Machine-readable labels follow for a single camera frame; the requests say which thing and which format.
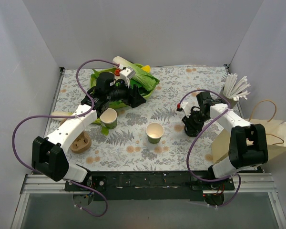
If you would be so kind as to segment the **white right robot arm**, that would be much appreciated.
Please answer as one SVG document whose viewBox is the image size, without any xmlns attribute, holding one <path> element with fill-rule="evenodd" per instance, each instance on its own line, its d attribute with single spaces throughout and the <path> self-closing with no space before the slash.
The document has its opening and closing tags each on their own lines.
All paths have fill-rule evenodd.
<svg viewBox="0 0 286 229">
<path fill-rule="evenodd" d="M 196 90 L 198 108 L 190 106 L 181 100 L 177 105 L 178 111 L 183 111 L 182 118 L 185 133 L 197 141 L 202 133 L 210 127 L 206 124 L 218 122 L 224 130 L 230 133 L 228 155 L 225 159 L 208 168 L 207 177 L 202 178 L 190 172 L 198 180 L 207 183 L 210 189 L 218 189 L 224 180 L 232 177 L 238 171 L 264 164 L 268 161 L 266 130 L 262 124 L 253 124 L 237 115 L 231 104 L 222 96 L 211 97 L 213 91 Z"/>
</svg>

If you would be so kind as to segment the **black plastic cup lid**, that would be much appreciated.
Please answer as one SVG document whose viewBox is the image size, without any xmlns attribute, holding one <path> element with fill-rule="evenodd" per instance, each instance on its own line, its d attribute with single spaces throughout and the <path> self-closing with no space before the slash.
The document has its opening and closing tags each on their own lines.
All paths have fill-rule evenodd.
<svg viewBox="0 0 286 229">
<path fill-rule="evenodd" d="M 202 128 L 203 125 L 194 125 L 194 126 L 185 125 L 184 131 L 186 135 L 189 137 L 197 137 L 198 134 L 201 132 Z"/>
</svg>

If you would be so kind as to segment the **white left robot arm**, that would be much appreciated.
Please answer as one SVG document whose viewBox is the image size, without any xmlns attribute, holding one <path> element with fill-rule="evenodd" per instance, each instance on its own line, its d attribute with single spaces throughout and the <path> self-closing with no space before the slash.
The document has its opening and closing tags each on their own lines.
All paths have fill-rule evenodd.
<svg viewBox="0 0 286 229">
<path fill-rule="evenodd" d="M 136 108 L 146 102 L 137 85 L 128 86 L 124 80 L 115 80 L 114 74 L 102 72 L 96 86 L 88 93 L 76 111 L 75 118 L 66 120 L 45 138 L 36 137 L 32 144 L 32 167 L 54 181 L 72 180 L 82 191 L 88 190 L 92 179 L 87 169 L 68 162 L 65 152 L 92 122 L 109 108 L 110 102 L 122 101 Z"/>
</svg>

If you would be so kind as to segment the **green paper coffee cup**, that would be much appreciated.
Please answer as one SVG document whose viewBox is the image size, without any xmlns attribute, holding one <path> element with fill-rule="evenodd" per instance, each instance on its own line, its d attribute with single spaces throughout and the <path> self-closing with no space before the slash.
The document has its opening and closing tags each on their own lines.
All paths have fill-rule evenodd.
<svg viewBox="0 0 286 229">
<path fill-rule="evenodd" d="M 157 144 L 160 142 L 164 134 L 164 128 L 159 123 L 150 123 L 146 127 L 146 134 L 147 134 L 148 141 L 151 144 Z"/>
</svg>

